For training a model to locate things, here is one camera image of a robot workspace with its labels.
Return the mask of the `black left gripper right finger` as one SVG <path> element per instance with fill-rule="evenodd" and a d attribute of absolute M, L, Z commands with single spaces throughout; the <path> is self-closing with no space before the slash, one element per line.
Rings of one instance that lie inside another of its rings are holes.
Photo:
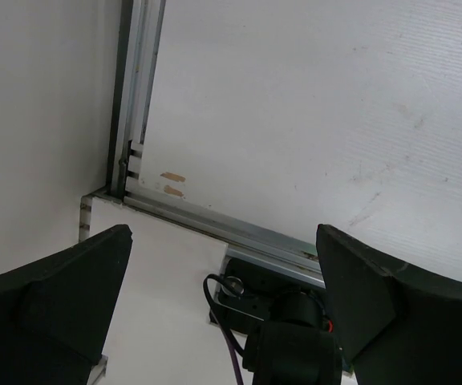
<path fill-rule="evenodd" d="M 462 384 L 462 282 L 332 225 L 316 249 L 334 331 L 360 384 Z"/>

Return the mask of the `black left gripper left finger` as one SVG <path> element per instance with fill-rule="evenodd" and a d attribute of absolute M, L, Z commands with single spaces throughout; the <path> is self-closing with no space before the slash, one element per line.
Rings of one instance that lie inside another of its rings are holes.
<path fill-rule="evenodd" d="M 0 274 L 0 384 L 86 384 L 124 281 L 132 231 L 115 225 Z"/>

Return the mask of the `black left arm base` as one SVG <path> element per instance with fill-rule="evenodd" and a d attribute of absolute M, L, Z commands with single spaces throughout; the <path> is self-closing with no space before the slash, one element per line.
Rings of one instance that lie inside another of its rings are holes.
<path fill-rule="evenodd" d="M 314 298 L 322 309 L 326 309 L 325 286 L 318 274 L 281 267 L 271 269 L 227 255 L 222 262 L 220 275 L 244 290 L 243 299 L 232 296 L 221 286 L 216 286 L 213 291 L 217 315 L 239 334 L 249 334 L 259 322 L 268 319 L 274 300 L 288 291 L 301 290 Z"/>

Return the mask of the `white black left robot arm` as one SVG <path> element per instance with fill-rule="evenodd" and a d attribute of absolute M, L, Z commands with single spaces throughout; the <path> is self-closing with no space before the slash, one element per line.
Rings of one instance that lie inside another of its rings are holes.
<path fill-rule="evenodd" d="M 106 368 L 103 346 L 132 251 L 115 225 L 71 248 L 0 274 L 0 384 L 89 384 Z M 322 307 L 289 292 L 240 346 L 222 328 L 236 373 L 256 384 L 338 384 L 342 357 Z"/>

